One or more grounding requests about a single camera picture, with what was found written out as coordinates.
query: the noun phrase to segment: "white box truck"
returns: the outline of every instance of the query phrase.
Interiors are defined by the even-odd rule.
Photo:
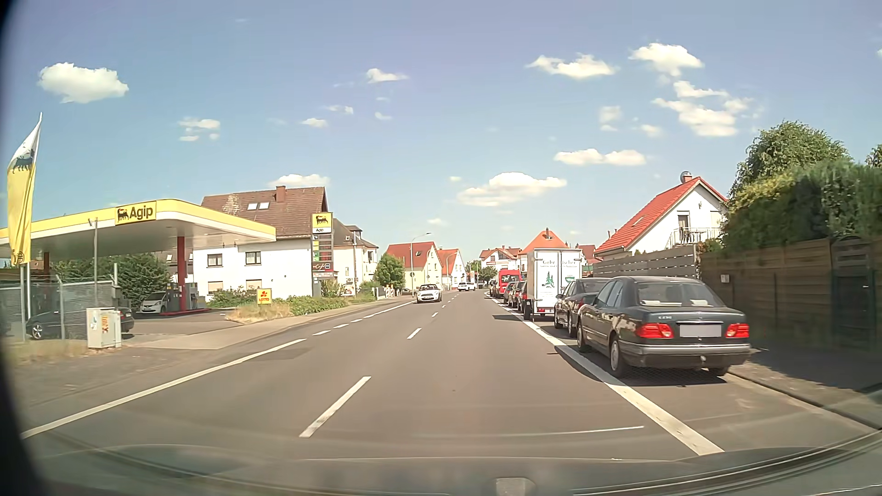
[[[557,295],[582,276],[579,248],[535,248],[527,254],[527,299],[524,319],[554,316]]]

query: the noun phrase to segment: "rear windshield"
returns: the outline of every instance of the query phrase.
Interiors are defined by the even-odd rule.
[[[700,282],[638,282],[637,298],[644,306],[726,306]]]

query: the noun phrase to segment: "white convertible car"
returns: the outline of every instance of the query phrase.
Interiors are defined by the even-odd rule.
[[[416,303],[430,301],[441,303],[441,289],[435,284],[423,284],[416,291]]]

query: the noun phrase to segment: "yellow flag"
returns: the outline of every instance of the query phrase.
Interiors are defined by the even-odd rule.
[[[6,209],[9,216],[9,247],[15,267],[31,260],[31,208],[34,205],[34,176],[40,124],[43,114],[6,168]]]

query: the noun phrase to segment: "license plate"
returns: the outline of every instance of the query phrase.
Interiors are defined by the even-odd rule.
[[[722,326],[719,324],[683,324],[680,326],[680,337],[721,337]]]

